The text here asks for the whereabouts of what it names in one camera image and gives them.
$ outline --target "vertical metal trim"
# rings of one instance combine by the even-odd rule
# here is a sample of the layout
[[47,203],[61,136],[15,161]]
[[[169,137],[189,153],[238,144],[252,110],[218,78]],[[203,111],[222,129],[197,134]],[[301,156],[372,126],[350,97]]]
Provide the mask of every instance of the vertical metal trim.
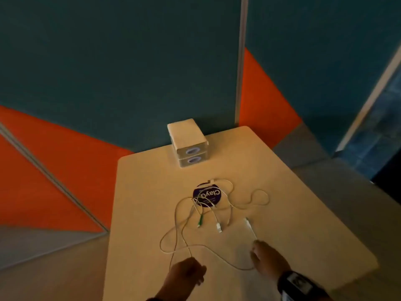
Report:
[[108,228],[98,220],[88,208],[86,208],[77,197],[71,193],[46,167],[25,147],[18,141],[15,136],[8,131],[8,129],[0,122],[0,135],[2,135],[18,152],[20,152],[28,161],[32,163],[42,174],[53,183],[56,188],[62,192],[69,200],[71,200],[79,209],[92,219],[104,232],[109,232]]
[[239,22],[238,66],[237,66],[237,91],[235,96],[235,125],[239,123],[239,110],[241,107],[242,76],[244,69],[245,37],[247,30],[249,0],[241,0],[241,17]]

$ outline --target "light wood tabletop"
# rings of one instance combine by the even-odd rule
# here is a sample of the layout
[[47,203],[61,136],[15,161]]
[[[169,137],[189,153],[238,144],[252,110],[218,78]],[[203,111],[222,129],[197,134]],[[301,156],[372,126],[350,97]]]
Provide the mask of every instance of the light wood tabletop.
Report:
[[[180,168],[171,145],[132,154],[119,160],[112,227],[109,240],[104,301],[146,300],[153,297],[168,272],[170,254],[159,250],[163,235],[174,227],[174,209],[184,197],[193,196],[197,185],[210,179],[233,183],[230,201],[241,206],[255,189],[269,194],[267,206],[216,211],[223,227],[218,233],[213,214],[197,228],[198,215],[190,218],[183,235],[189,245],[203,244],[241,268],[251,267],[252,232],[247,216],[260,240],[276,248],[291,267],[327,290],[338,288],[378,267],[374,255],[311,192],[308,187],[248,127],[239,127],[206,137],[210,159]],[[231,185],[216,181],[224,191]],[[255,203],[266,196],[255,193]],[[184,220],[191,199],[178,206],[177,220]],[[228,207],[223,195],[217,207]],[[175,231],[163,240],[173,250]],[[178,246],[183,241],[178,239]],[[201,247],[193,256],[207,266],[205,282],[196,287],[190,300],[270,300],[275,289],[255,270],[236,270]],[[174,261],[189,256],[180,250]]]

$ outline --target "cable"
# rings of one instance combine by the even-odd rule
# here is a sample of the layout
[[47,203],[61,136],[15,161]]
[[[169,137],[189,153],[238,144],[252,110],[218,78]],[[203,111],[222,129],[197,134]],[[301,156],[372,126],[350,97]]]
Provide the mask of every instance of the cable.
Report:
[[[229,180],[226,180],[226,179],[216,179],[216,180],[221,180],[221,181],[228,181],[228,182],[230,182]],[[232,183],[232,182],[230,182],[230,183],[231,183],[232,189],[231,189],[230,192],[228,192],[228,194],[230,194],[230,193],[234,190],[234,185],[233,185],[233,183]],[[228,207],[224,207],[224,208],[217,208],[208,198],[206,198],[206,199],[211,203],[212,206],[210,207],[210,210],[209,210],[209,211],[203,213],[203,205],[202,205],[203,203],[199,202],[199,201],[198,201],[198,198],[199,198],[200,194],[201,194],[204,190],[211,189],[211,188],[219,189],[222,193],[224,193],[224,194],[226,195],[227,201],[228,201],[228,203],[229,203],[230,205],[229,205]],[[265,191],[262,190],[262,189],[255,189],[255,190],[251,193],[249,202],[245,203],[244,205],[250,205],[250,204],[252,204],[253,195],[254,195],[255,192],[257,192],[257,191],[263,192],[263,193],[267,196],[267,199],[268,199],[268,200],[267,200],[266,203],[263,203],[263,204],[253,204],[253,206],[266,206],[266,205],[268,205],[268,204],[270,203],[270,197],[269,197],[269,195],[268,195],[267,192],[265,192]],[[175,254],[176,252],[180,251],[180,250],[188,249],[190,256],[192,256],[192,253],[191,253],[191,250],[190,250],[191,247],[203,247],[203,248],[206,248],[206,249],[208,249],[211,253],[213,253],[215,256],[217,256],[219,259],[221,259],[224,263],[228,264],[229,266],[231,266],[231,267],[233,267],[233,268],[235,268],[235,269],[237,269],[237,270],[247,271],[247,270],[253,270],[253,269],[254,269],[254,267],[251,267],[251,268],[241,268],[241,267],[237,267],[237,266],[233,265],[232,263],[229,263],[227,260],[225,260],[223,257],[221,257],[218,253],[216,253],[213,249],[207,247],[206,245],[202,245],[202,244],[188,245],[188,243],[186,242],[186,240],[185,240],[185,238],[184,238],[183,231],[184,231],[185,226],[188,224],[189,219],[191,218],[191,216],[192,216],[192,214],[193,214],[193,209],[194,209],[194,208],[195,208],[195,210],[198,212],[198,214],[199,214],[200,216],[203,216],[203,215],[205,215],[205,214],[208,213],[208,212],[213,212],[214,217],[215,217],[215,219],[216,219],[216,222],[217,222],[218,224],[219,224],[219,222],[218,222],[217,216],[216,216],[215,212],[213,211],[212,207],[214,207],[215,210],[226,210],[226,209],[230,209],[230,217],[229,217],[229,220],[228,220],[228,222],[227,222],[227,225],[229,224],[229,222],[230,222],[230,220],[231,220],[232,208],[236,208],[236,209],[239,209],[239,210],[245,210],[245,209],[246,209],[246,208],[243,208],[243,207],[237,207],[237,206],[233,205],[233,204],[230,202],[229,198],[228,198],[228,194],[227,194],[226,192],[224,192],[222,189],[218,188],[218,187],[211,186],[211,187],[203,188],[203,189],[199,192],[199,194],[198,194],[198,196],[197,196],[196,198],[193,198],[193,197],[184,197],[183,199],[181,199],[181,200],[178,201],[178,203],[177,203],[177,205],[176,205],[176,207],[175,207],[175,209],[174,209],[174,227],[172,227],[171,229],[169,229],[169,230],[163,235],[163,237],[160,239],[160,243],[159,243],[159,248],[160,248],[160,251],[161,251],[162,253],[165,253],[165,254],[172,254],[171,259],[170,259],[169,270],[171,269],[171,264],[172,264],[172,261],[173,261],[174,254]],[[189,214],[188,214],[188,217],[187,217],[186,219],[184,219],[183,221],[181,221],[180,223],[177,224],[177,207],[179,206],[179,204],[180,204],[183,200],[186,200],[186,199],[188,199],[188,198],[191,199],[191,201],[192,201],[192,203],[193,203],[193,207],[191,207],[191,209],[190,209],[190,211],[189,211]],[[195,206],[196,203],[199,204],[199,205],[202,207],[202,213],[200,213],[200,212],[198,211],[197,207]],[[250,223],[249,223],[249,220],[246,219],[246,221],[247,221],[247,223],[248,223],[248,226],[251,228],[251,230],[252,230],[252,232],[253,232],[253,235],[256,237],[256,234],[255,234],[255,232],[253,231],[253,229],[252,229],[252,227],[251,227],[251,225],[250,225]],[[184,243],[185,243],[185,246],[184,246],[184,247],[180,247],[180,248],[177,249],[177,243],[178,243],[178,226],[180,226],[182,223],[184,223],[184,225],[183,225],[183,228],[181,229],[181,238],[183,239],[183,241],[184,241]],[[173,250],[173,251],[165,251],[165,250],[163,250],[163,248],[162,248],[162,242],[163,242],[164,238],[165,238],[173,229],[175,229],[175,231],[176,231],[176,241],[175,241],[175,245],[174,245],[174,250]]]

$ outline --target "wristband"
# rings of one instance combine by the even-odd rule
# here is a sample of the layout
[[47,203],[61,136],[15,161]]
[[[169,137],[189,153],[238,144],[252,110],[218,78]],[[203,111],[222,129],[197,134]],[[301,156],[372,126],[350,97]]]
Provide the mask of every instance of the wristband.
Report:
[[314,301],[329,295],[302,274],[286,271],[277,282],[282,301]]

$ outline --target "watch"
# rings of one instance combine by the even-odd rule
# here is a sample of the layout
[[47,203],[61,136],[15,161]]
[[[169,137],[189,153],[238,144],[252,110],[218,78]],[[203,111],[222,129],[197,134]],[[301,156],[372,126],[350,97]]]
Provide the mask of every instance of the watch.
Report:
[[315,301],[329,295],[302,274],[286,271],[277,282],[282,301]]

